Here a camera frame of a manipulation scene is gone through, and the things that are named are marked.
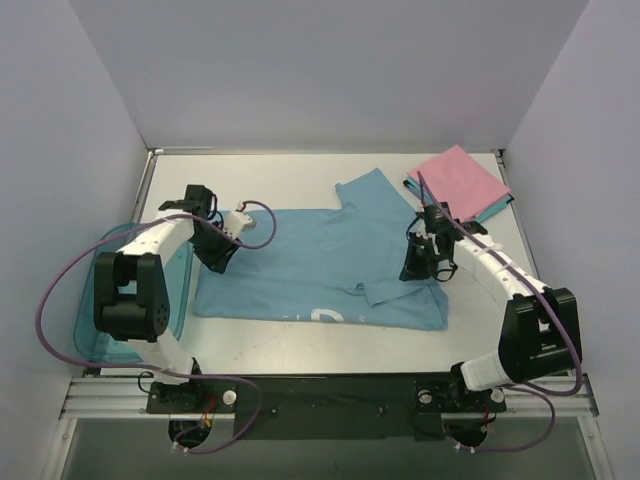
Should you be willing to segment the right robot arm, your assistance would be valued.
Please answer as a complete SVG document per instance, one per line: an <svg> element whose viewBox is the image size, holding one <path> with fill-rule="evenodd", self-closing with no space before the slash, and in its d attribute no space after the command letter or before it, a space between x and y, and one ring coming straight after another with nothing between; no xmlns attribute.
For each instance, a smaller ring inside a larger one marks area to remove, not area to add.
<svg viewBox="0 0 640 480"><path fill-rule="evenodd" d="M570 290L527 273L480 223L452 218L446 203L417 211L406 239L400 280L446 282L464 270L504 310L494 351L453 366L446 385L451 405L469 409L482 391L581 370L578 305Z"/></svg>

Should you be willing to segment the light blue t shirt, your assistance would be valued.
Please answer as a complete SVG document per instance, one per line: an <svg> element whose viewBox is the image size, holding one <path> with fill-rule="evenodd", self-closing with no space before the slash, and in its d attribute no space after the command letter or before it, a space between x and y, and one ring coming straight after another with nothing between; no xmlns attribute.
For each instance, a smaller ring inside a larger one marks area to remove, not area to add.
<svg viewBox="0 0 640 480"><path fill-rule="evenodd" d="M317 321L420 331L448 326L434 280L400 280L414 216L374 169L336 184L338 209L255 209L226 271L201 268L193 312L203 318Z"/></svg>

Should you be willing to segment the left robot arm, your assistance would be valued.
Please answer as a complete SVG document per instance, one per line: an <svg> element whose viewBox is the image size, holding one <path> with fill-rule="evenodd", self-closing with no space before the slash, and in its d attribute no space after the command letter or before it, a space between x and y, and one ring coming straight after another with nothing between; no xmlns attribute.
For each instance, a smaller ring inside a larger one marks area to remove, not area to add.
<svg viewBox="0 0 640 480"><path fill-rule="evenodd" d="M184 412L199 409L206 388L192 375L201 373L169 329L171 315L165 266L185 243L209 270L222 274L238 250L231 235L209 222L215 194L189 185L180 200L161 204L148 227L115 252L97 256L94 267L94 324L98 331L132 347L146 368L156 367L156 380L172 385L170 400Z"/></svg>

